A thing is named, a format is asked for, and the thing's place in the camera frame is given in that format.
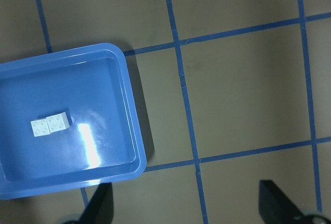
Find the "white block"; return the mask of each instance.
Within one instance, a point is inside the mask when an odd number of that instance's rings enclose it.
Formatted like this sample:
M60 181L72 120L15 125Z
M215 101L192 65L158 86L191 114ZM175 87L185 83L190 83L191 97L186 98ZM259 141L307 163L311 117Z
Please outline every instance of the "white block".
M46 121L51 133L70 127L66 112L46 117Z
M31 121L31 126L35 137L50 134L46 119Z

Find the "small white box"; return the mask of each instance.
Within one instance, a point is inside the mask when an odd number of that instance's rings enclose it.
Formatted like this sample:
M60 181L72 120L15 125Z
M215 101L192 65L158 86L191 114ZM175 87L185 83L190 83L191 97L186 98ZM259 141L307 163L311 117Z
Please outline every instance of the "small white box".
M68 127L70 127L66 112L48 116L48 117L46 117L46 121L47 121L48 128L51 133L65 130Z
M31 121L31 126L32 126L33 135L35 137L50 134L50 130L48 128L46 119Z

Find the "blue tray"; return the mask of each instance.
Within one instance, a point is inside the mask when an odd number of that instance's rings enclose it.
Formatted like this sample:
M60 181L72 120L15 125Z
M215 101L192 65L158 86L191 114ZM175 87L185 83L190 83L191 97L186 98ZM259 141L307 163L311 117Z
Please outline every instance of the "blue tray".
M0 64L0 199L129 180L146 167L129 74L109 43ZM34 137L30 121L71 126Z

